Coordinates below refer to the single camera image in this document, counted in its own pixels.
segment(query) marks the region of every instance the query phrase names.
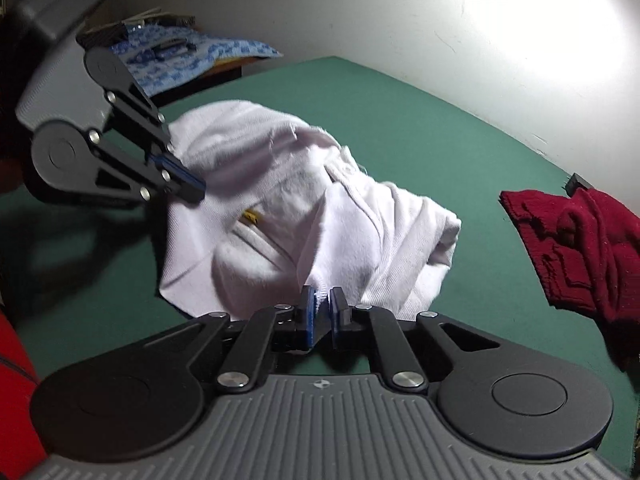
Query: logo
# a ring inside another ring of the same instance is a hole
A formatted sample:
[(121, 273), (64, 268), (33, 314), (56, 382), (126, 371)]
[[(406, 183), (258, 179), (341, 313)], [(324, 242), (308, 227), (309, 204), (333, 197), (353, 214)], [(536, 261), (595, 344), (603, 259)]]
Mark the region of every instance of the logo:
[(325, 388), (328, 388), (329, 386), (331, 386), (331, 383), (326, 379), (318, 379), (315, 383), (311, 383), (311, 384), (313, 384), (313, 386), (318, 388), (318, 390), (324, 390)]

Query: red knit fabric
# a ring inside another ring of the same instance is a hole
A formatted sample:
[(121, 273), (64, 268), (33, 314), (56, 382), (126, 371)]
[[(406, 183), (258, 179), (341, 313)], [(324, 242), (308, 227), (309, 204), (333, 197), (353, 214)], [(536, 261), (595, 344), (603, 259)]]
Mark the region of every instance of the red knit fabric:
[(29, 416), (29, 402), (36, 387), (33, 365), (1, 314), (0, 361), (0, 472), (8, 480), (17, 480), (44, 460), (46, 453)]
[(503, 191), (500, 201), (549, 303), (612, 323), (640, 320), (640, 219), (596, 189), (572, 198)]

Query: metal screw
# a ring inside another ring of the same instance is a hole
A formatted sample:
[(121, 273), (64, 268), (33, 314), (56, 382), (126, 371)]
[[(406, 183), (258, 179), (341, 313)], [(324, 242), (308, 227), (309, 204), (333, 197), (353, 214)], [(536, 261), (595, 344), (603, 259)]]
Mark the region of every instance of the metal screw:
[(424, 382), (424, 377), (416, 372), (398, 372), (394, 375), (393, 382), (402, 388), (417, 388)]
[(248, 382), (249, 377), (242, 372), (225, 372), (218, 376), (218, 384), (227, 388), (242, 388)]

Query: ribbed gray surface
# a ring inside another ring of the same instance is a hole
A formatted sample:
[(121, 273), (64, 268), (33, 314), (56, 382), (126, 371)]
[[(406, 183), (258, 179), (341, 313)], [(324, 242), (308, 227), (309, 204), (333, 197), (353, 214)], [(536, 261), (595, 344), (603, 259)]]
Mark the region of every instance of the ribbed gray surface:
[(510, 463), (484, 455), (450, 434), (425, 398), (394, 394), (383, 388), (376, 376), (362, 375), (271, 376), (260, 390), (221, 397), (196, 431), (155, 457), (121, 465), (97, 465), (53, 456), (26, 478), (605, 480), (624, 477), (593, 453), (545, 465)]

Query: white wall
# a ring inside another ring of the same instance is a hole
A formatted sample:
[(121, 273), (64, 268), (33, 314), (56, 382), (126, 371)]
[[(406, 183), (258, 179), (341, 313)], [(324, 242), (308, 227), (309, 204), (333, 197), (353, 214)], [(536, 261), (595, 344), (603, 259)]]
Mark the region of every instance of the white wall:
[(497, 126), (640, 213), (640, 0), (118, 0), (283, 60), (341, 56)]

